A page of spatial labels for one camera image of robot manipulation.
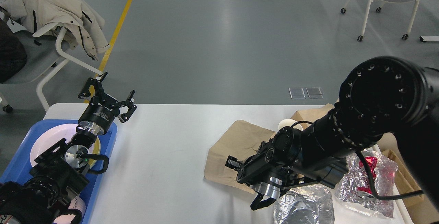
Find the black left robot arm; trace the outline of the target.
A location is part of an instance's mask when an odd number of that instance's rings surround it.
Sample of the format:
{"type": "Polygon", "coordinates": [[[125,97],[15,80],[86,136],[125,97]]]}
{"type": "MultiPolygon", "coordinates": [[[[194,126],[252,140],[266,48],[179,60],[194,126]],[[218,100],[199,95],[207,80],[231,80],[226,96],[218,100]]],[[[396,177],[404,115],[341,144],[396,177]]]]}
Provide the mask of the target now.
{"type": "Polygon", "coordinates": [[[108,133],[115,118],[124,123],[137,108],[135,91],[124,101],[105,93],[102,82],[106,75],[89,78],[80,91],[79,99],[89,104],[70,141],[62,138],[38,155],[29,172],[32,177],[23,185],[13,181],[1,184],[2,224],[52,224],[57,217],[70,214],[72,224],[80,223],[83,215],[69,208],[70,203],[89,184],[87,174],[103,174],[109,166],[108,156],[89,149],[99,135],[108,133]]]}

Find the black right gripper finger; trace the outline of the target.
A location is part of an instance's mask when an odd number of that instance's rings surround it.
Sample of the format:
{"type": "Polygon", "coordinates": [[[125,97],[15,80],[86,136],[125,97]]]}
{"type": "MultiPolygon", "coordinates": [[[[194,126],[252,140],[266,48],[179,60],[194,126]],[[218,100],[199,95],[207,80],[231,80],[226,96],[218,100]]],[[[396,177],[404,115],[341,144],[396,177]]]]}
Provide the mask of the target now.
{"type": "Polygon", "coordinates": [[[266,200],[262,200],[263,197],[264,197],[263,194],[257,194],[257,196],[254,198],[254,201],[250,205],[252,211],[256,211],[262,208],[267,208],[276,202],[275,198],[268,198],[266,200]]]}
{"type": "Polygon", "coordinates": [[[228,156],[226,159],[225,166],[230,169],[233,169],[234,171],[239,171],[242,166],[242,162],[238,161],[238,159],[233,156],[228,156]]]}

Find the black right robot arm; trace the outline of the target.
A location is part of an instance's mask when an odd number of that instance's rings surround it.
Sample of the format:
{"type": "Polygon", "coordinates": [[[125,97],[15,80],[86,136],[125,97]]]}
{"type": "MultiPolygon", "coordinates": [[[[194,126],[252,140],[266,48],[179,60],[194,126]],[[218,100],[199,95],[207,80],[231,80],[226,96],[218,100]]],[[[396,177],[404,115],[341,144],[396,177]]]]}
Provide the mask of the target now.
{"type": "Polygon", "coordinates": [[[252,210],[268,207],[292,188],[321,184],[334,189],[348,172],[346,157],[392,133],[419,191],[379,195],[364,161],[372,196],[397,200],[425,194],[438,208],[438,69],[381,56],[356,66],[341,84],[339,101],[303,131],[283,127],[244,161],[225,166],[257,192],[252,210]]]}

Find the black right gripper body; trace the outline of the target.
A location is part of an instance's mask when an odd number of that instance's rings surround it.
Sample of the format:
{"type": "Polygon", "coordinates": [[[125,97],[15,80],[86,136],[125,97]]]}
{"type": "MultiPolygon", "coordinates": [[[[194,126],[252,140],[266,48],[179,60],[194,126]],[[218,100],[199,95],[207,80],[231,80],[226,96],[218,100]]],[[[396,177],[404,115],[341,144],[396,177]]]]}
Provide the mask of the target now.
{"type": "Polygon", "coordinates": [[[264,176],[257,177],[257,179],[248,184],[255,192],[269,198],[278,199],[281,190],[284,189],[285,179],[280,176],[264,176]]]}

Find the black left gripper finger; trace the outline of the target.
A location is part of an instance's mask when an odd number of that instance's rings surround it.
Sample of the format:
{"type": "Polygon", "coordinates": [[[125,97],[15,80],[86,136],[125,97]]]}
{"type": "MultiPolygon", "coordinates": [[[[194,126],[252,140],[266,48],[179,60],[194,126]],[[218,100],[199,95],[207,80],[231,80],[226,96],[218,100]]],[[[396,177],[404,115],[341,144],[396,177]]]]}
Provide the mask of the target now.
{"type": "Polygon", "coordinates": [[[79,99],[92,99],[97,96],[99,99],[105,98],[105,91],[102,86],[102,82],[107,76],[107,72],[99,74],[96,78],[89,78],[86,80],[82,90],[78,94],[79,99]]]}
{"type": "Polygon", "coordinates": [[[133,113],[135,112],[135,110],[137,109],[137,105],[135,104],[134,99],[133,99],[135,93],[136,93],[136,91],[131,91],[129,96],[127,97],[127,99],[125,101],[117,103],[118,109],[128,108],[125,113],[122,113],[121,111],[119,111],[120,113],[118,114],[117,117],[121,123],[125,123],[126,121],[128,121],[131,118],[131,116],[133,115],[133,113]]]}

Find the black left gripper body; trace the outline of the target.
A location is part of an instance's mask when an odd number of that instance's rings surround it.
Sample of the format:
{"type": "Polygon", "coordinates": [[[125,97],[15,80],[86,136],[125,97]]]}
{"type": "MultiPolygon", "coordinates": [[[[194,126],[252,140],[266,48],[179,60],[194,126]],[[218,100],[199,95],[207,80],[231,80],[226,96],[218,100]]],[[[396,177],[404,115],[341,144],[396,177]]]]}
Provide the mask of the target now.
{"type": "Polygon", "coordinates": [[[116,116],[120,114],[118,101],[105,94],[104,97],[93,96],[84,113],[78,120],[78,125],[94,135],[105,135],[116,116]]]}

